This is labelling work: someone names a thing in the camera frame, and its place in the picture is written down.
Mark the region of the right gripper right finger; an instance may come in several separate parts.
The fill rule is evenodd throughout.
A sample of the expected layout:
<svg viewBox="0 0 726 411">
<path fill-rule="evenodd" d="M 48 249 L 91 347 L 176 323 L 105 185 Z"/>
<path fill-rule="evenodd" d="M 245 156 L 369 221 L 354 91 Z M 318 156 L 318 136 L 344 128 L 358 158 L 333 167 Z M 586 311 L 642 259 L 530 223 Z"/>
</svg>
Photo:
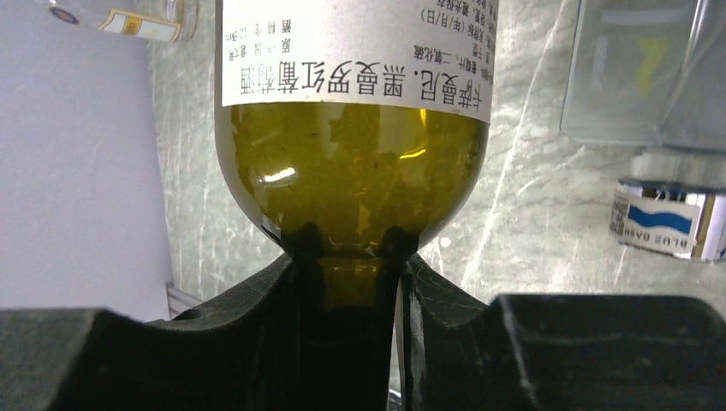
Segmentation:
<svg viewBox="0 0 726 411">
<path fill-rule="evenodd" d="M 422 258 L 402 276 L 407 410 L 722 410 L 725 322 L 677 295 L 478 301 Z"/>
</svg>

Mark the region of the dark green black-capped bottle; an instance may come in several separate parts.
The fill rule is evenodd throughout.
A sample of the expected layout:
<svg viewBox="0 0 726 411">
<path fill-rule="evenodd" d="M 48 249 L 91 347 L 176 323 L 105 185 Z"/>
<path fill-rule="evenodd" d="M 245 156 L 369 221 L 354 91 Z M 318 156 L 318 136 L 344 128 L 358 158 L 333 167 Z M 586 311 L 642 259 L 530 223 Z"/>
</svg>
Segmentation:
<svg viewBox="0 0 726 411">
<path fill-rule="evenodd" d="M 294 326 L 247 410 L 383 410 L 397 288 L 484 161 L 496 1 L 218 1 L 224 180 Z"/>
</svg>

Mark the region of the clear round liquor bottle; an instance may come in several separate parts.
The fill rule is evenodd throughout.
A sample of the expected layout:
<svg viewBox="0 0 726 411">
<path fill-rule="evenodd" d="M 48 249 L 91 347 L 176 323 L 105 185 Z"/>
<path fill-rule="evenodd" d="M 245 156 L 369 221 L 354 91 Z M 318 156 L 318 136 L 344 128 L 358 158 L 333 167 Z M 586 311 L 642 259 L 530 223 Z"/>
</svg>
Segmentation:
<svg viewBox="0 0 726 411">
<path fill-rule="evenodd" d="M 76 27 L 120 34 L 160 43 L 175 43 L 193 37 L 198 21 L 197 1 L 162 1 L 164 15 L 155 16 L 125 9 L 118 1 L 38 1 L 50 15 Z"/>
</svg>

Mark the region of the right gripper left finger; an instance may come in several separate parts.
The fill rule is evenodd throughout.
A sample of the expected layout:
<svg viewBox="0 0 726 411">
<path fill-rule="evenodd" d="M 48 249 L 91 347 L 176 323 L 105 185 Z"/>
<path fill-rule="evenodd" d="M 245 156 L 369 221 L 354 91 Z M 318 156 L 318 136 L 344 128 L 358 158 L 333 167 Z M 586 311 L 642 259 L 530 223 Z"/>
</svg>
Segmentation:
<svg viewBox="0 0 726 411">
<path fill-rule="evenodd" d="M 1 313 L 4 410 L 290 410 L 298 314 L 288 257 L 172 320 L 103 308 Z"/>
</svg>

